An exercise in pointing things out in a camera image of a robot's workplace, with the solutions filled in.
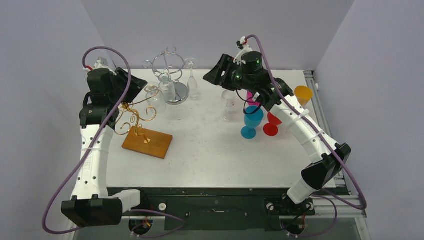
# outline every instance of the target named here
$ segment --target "pink cup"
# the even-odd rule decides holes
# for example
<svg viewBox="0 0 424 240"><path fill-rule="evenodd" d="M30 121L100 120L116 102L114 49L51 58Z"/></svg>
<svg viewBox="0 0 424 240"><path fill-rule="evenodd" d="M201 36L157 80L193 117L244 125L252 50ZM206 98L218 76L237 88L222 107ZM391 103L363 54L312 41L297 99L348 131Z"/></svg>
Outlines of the pink cup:
<svg viewBox="0 0 424 240"><path fill-rule="evenodd" d="M255 102L255 103L250 103L250 102L253 102L253 100L252 99L250 99L250 98L252 98L253 97L253 94L250 92L250 91L247 91L247 97L246 97L246 100L247 100L247 104L249 105L249 106L259 106L260 104L259 104L259 102Z"/></svg>

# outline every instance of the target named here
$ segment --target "white wall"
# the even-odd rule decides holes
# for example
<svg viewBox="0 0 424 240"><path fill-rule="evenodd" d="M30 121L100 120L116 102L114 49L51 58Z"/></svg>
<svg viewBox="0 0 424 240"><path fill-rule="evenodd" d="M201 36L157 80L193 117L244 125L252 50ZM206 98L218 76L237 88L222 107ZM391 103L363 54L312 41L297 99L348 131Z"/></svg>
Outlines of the white wall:
<svg viewBox="0 0 424 240"><path fill-rule="evenodd" d="M103 42L80 1L0 3L1 239L56 239L42 214L80 157L79 111L87 75L82 56ZM98 55L89 56L92 65ZM48 226L64 230L60 203Z"/></svg>
<svg viewBox="0 0 424 240"><path fill-rule="evenodd" d="M199 67L256 34L273 69L314 70L354 0L81 0L107 46L132 67L168 46Z"/></svg>
<svg viewBox="0 0 424 240"><path fill-rule="evenodd" d="M373 240L424 236L424 1L356 0L315 77Z"/></svg>

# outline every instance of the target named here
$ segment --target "wooden base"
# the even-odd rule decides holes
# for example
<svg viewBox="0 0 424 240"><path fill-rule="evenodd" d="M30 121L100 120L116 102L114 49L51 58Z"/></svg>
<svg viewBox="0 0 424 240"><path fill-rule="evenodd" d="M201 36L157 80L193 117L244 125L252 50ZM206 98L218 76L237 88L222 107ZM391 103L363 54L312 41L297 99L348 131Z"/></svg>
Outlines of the wooden base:
<svg viewBox="0 0 424 240"><path fill-rule="evenodd" d="M133 126L126 135L122 148L164 159L171 145L173 136L145 128L139 133L143 133L147 137L147 140L144 136L137 136L136 127Z"/></svg>

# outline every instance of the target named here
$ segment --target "orange cup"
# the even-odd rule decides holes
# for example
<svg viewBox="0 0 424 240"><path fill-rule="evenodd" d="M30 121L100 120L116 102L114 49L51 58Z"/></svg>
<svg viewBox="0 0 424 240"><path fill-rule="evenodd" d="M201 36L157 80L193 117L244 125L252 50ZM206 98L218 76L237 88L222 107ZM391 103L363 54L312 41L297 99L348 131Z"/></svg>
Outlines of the orange cup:
<svg viewBox="0 0 424 240"><path fill-rule="evenodd" d="M314 92L307 86L298 86L294 89L294 95L297 97L300 105L305 108L306 104L308 104L314 95Z"/></svg>

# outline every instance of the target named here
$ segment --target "tabletop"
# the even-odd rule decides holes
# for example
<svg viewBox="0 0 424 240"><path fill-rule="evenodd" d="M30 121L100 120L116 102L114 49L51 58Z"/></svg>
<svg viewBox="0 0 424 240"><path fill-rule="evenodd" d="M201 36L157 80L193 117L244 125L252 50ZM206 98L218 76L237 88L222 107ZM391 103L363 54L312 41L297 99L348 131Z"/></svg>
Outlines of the tabletop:
<svg viewBox="0 0 424 240"><path fill-rule="evenodd" d="M301 178L301 171L311 162L290 131L267 136L263 132L263 126L268 123L265 114L256 128L256 137L244 139L241 135L245 126L244 102L234 93L237 109L234 119L221 120L224 89L203 80L208 71L193 71L201 94L199 100L167 105L154 120L142 123L146 129L173 136L165 159L123 149L125 135L112 138L107 166L108 187L290 188ZM131 73L148 82L159 82L150 69L132 69ZM293 90L307 85L301 70L273 70L272 73ZM183 70L180 82L187 84L189 76L190 71ZM240 91L240 95L245 98L246 91ZM143 91L135 102L145 97ZM143 104L134 108L143 113L148 106ZM311 101L306 108L316 121ZM130 116L126 113L116 129L128 122ZM325 187L335 188L336 184L332 179Z"/></svg>

